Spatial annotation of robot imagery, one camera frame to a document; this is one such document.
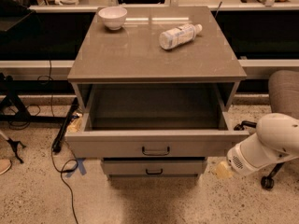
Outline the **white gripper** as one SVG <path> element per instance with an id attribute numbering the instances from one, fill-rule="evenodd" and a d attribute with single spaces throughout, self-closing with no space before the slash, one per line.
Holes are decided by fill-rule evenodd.
<path id="1" fill-rule="evenodd" d="M 221 161 L 215 168 L 216 177 L 230 178 L 234 175 L 232 169 L 240 175 L 250 175 L 271 163 L 270 154 L 255 133 L 228 151 L 228 162 Z"/>

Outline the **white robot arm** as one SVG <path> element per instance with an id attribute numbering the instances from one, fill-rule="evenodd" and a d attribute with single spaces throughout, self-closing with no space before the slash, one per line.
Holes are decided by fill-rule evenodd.
<path id="1" fill-rule="evenodd" d="M 215 168 L 217 178 L 251 175 L 265 166 L 299 158 L 299 120 L 271 113 L 256 124 L 253 135 L 232 147 Z"/>

